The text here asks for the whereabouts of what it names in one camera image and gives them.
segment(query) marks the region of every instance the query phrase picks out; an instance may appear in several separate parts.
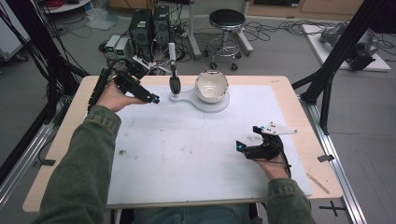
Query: hand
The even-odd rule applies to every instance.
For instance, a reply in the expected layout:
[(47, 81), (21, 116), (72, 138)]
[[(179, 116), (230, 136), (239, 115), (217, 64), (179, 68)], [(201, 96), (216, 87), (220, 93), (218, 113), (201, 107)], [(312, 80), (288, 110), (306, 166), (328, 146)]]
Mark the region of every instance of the hand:
[(264, 170), (265, 174), (270, 180), (279, 178), (289, 178), (286, 172), (285, 163), (283, 162), (282, 156), (279, 154), (277, 157), (270, 161), (266, 159), (254, 160)]
[(107, 107), (113, 112), (119, 112), (127, 105), (142, 105), (145, 102), (136, 97), (126, 96), (117, 87), (115, 81), (111, 80), (96, 104)]

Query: white bowl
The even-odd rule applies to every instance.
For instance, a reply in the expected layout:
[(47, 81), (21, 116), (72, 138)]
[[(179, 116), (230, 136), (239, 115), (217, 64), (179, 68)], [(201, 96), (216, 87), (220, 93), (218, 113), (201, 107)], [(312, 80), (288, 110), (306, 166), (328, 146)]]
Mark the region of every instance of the white bowl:
[(195, 80), (195, 93), (204, 102), (220, 102), (228, 90), (227, 78), (218, 71), (205, 71)]

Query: stool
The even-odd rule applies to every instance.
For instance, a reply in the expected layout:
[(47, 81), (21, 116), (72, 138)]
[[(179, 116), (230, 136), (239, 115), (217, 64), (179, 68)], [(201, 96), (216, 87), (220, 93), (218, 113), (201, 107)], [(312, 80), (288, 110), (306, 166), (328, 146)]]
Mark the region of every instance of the stool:
[(228, 38), (231, 31), (236, 31), (241, 28), (245, 23), (245, 16), (232, 9), (219, 9), (210, 13), (209, 22), (213, 27), (223, 31), (222, 38), (216, 38), (209, 42), (204, 50), (204, 56), (209, 55), (209, 51), (213, 54), (210, 67), (216, 69), (218, 65), (215, 63), (215, 57), (233, 57), (233, 64), (231, 69), (236, 71), (238, 66), (235, 59), (242, 57), (238, 44)]

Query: person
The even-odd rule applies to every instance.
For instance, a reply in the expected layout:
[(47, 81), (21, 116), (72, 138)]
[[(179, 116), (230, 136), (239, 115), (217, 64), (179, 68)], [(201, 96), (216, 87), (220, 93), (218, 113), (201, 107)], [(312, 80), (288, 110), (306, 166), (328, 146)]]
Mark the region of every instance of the person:
[[(97, 104), (74, 131), (67, 153), (49, 179), (34, 223), (104, 223), (115, 141), (121, 124), (116, 112), (127, 105), (143, 103), (124, 95), (114, 81), (108, 83)], [(270, 179), (266, 206), (269, 223), (315, 223), (309, 201), (297, 183), (289, 178), (284, 165), (278, 163), (282, 158), (278, 156), (271, 161), (274, 162), (256, 161)], [(193, 209), (192, 219), (183, 223), (250, 223), (246, 204), (189, 208)], [(137, 221), (143, 217), (141, 223), (149, 223), (145, 218), (155, 217), (158, 222), (152, 223), (165, 223), (166, 216), (172, 216), (169, 213), (176, 210), (135, 211)], [(158, 211), (162, 214), (153, 216), (150, 213)], [(181, 223), (182, 217), (178, 219), (179, 222), (169, 218), (167, 221)]]

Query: green jacket sleeve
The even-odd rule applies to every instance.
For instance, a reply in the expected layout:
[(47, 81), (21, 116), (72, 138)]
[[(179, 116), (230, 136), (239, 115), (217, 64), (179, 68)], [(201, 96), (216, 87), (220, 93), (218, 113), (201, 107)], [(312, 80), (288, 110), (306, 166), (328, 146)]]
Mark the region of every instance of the green jacket sleeve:
[(34, 223), (103, 223), (120, 118), (94, 106), (53, 172)]
[(269, 223), (315, 223), (309, 201), (294, 180), (271, 180), (268, 183), (268, 191), (267, 216)]

